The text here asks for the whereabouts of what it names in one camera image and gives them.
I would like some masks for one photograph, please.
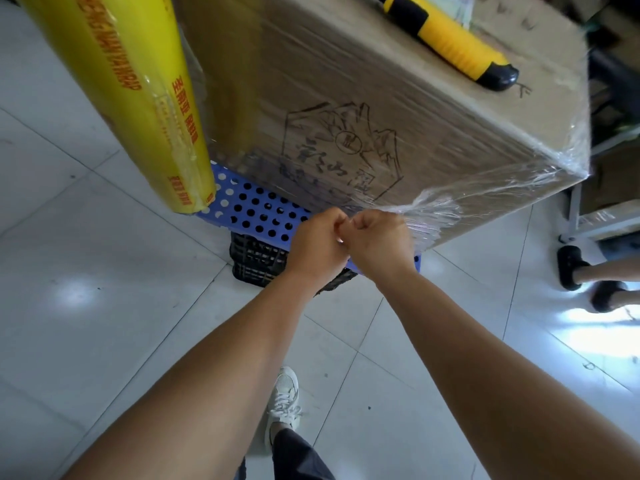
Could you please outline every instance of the dark pants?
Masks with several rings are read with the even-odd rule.
[[[292,429],[283,429],[273,441],[275,480],[335,480],[313,447]],[[236,480],[245,480],[244,460]]]

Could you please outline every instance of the black basket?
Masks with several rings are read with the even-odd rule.
[[[233,274],[236,279],[264,288],[284,271],[289,252],[258,241],[250,235],[232,232],[229,254],[234,260]],[[344,268],[320,292],[335,290],[354,276],[357,273]]]

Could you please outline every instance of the shoelace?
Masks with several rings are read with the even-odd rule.
[[[277,394],[273,402],[273,409],[270,413],[283,419],[287,419],[288,421],[293,421],[293,419],[300,414],[300,411],[302,411],[300,406],[291,407],[291,405],[296,402],[297,398],[298,393],[296,393],[293,398],[291,398],[288,392]]]

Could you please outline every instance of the shoe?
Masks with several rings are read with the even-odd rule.
[[[613,293],[627,291],[627,286],[622,281],[601,281],[596,286],[591,297],[591,304],[598,313],[609,313],[615,310],[610,304]]]
[[[298,405],[298,377],[292,368],[280,368],[276,385],[267,404],[267,429],[264,432],[264,444],[271,451],[271,425],[275,422],[286,423],[293,431],[300,426],[300,406]]]
[[[582,285],[573,281],[573,272],[579,267],[590,266],[590,264],[582,260],[582,252],[576,246],[563,246],[558,249],[557,259],[560,284],[565,290],[576,291]]]

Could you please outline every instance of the forearm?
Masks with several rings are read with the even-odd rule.
[[[492,478],[638,477],[637,444],[434,284],[378,287]]]
[[[123,414],[67,480],[232,478],[315,291],[304,277],[277,277]]]

